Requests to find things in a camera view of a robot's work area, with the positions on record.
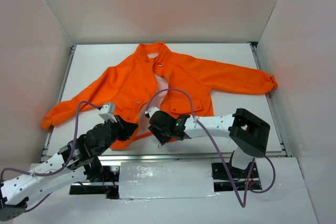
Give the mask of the orange zip jacket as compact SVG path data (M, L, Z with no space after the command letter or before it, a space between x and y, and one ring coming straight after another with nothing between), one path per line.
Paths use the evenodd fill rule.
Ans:
M195 58L172 51L165 43L139 44L127 56L75 57L66 82L65 99L41 123L58 127L94 105L115 104L125 121L140 123L147 104L157 104L173 117L214 114L212 91L263 95L278 87L275 77L262 70L222 61Z

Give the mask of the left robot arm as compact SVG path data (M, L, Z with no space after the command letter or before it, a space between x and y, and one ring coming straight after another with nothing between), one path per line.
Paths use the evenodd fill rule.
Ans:
M1 221L20 216L27 207L67 185L98 181L103 175L99 156L115 141L130 139L137 128L136 123L116 116L114 122L97 124L27 174L1 181Z

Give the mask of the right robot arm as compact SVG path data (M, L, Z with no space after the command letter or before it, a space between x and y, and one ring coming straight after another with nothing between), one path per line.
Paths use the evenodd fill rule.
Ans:
M233 177L241 177L253 158L266 156L270 125L246 109L237 109L225 116L196 116L183 114L178 118L152 106L145 111L149 130L161 145L171 139L183 141L204 137L224 137L237 145L228 171Z

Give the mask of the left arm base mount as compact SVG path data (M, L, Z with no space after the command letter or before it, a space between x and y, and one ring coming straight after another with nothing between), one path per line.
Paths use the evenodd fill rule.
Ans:
M119 199L120 165L104 165L103 172L95 181L74 183L69 195L101 195L105 199Z

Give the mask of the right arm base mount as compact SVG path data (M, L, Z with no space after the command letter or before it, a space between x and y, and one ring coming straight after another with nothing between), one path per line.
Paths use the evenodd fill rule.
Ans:
M230 163L226 163L233 177L235 187L238 191L244 191L246 179L250 169L250 164L245 170L234 168ZM233 186L229 180L228 174L222 162L211 163L214 192L233 191ZM259 172L256 163L253 165L249 179L249 188L252 190L262 190L261 182L259 181Z

